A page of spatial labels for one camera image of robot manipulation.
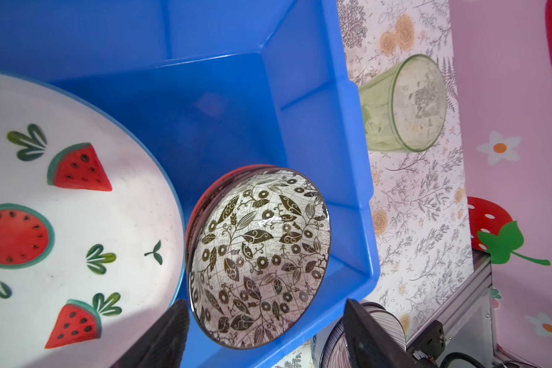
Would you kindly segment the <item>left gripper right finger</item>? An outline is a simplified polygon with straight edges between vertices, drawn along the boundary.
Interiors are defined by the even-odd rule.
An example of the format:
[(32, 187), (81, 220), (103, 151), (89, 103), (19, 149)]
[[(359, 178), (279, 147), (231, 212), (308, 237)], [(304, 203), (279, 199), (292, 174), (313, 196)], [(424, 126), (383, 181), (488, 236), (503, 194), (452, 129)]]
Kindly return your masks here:
[(352, 367), (415, 367), (404, 348), (356, 300), (345, 304), (343, 325)]

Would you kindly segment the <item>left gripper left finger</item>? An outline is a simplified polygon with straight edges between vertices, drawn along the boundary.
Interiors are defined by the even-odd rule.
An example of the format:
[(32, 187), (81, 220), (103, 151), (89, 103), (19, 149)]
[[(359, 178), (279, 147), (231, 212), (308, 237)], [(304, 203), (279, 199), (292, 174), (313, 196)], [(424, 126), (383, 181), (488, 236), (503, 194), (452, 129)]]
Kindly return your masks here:
[(177, 300), (112, 367), (180, 367), (189, 327), (188, 303)]

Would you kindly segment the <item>red patterned bowl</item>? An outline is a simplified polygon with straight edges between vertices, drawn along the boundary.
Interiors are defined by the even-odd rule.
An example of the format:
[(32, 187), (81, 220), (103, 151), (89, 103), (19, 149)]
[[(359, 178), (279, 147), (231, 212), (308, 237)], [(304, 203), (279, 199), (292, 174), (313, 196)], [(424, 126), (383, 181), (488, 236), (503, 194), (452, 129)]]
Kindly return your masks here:
[(219, 179), (216, 180), (216, 182), (214, 182), (203, 194), (202, 196), (199, 198), (198, 202), (196, 203), (196, 205), (194, 206), (194, 209), (190, 215), (190, 219), (189, 219), (189, 222), (188, 222), (188, 225), (186, 227), (186, 235), (185, 235), (185, 240), (186, 242), (188, 241), (189, 237), (190, 237), (190, 232), (191, 232), (191, 229), (193, 228), (194, 226), (194, 223), (196, 222), (196, 216), (198, 214), (198, 212), (200, 211), (202, 205), (204, 204), (204, 202), (207, 200), (207, 198), (214, 192), (216, 191), (216, 189), (221, 186), (222, 184), (224, 184), (225, 182), (228, 182), (230, 181), (230, 179), (236, 177), (237, 175), (241, 174), (241, 173), (248, 173), (248, 172), (251, 172), (252, 170), (257, 170), (257, 169), (263, 169), (263, 168), (272, 168), (274, 167), (274, 165), (269, 165), (269, 164), (253, 164), (253, 165), (247, 165), (247, 166), (243, 166), (243, 167), (239, 167), (229, 173), (226, 173), (225, 175), (221, 176)]

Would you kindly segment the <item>green translucent cup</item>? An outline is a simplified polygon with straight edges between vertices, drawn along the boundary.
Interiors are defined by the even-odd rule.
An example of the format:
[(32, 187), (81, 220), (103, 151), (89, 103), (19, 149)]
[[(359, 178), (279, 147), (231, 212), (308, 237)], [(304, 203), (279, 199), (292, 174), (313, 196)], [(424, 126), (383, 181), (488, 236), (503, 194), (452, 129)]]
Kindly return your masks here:
[(438, 65), (413, 55), (359, 88), (369, 151), (421, 153), (443, 130), (448, 101)]

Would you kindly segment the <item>striped bottom bowl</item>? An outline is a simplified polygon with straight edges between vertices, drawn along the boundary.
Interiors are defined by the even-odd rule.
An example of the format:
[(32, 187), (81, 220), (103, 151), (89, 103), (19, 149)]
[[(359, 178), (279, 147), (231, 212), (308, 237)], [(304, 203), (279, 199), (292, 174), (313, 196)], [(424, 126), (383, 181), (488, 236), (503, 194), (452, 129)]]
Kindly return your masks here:
[[(406, 334), (399, 319), (377, 303), (364, 302), (362, 306), (405, 351)], [(351, 367), (341, 319), (329, 326), (324, 333), (318, 334), (313, 339), (311, 349), (316, 367)]]

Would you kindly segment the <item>white watermelon plate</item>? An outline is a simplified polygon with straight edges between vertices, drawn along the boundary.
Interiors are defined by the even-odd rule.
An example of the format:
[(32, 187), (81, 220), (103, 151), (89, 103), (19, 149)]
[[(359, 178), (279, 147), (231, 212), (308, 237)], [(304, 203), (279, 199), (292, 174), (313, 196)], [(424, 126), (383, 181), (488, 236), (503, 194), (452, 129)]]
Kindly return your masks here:
[(108, 367), (166, 312), (184, 220), (115, 119), (0, 73), (0, 367)]

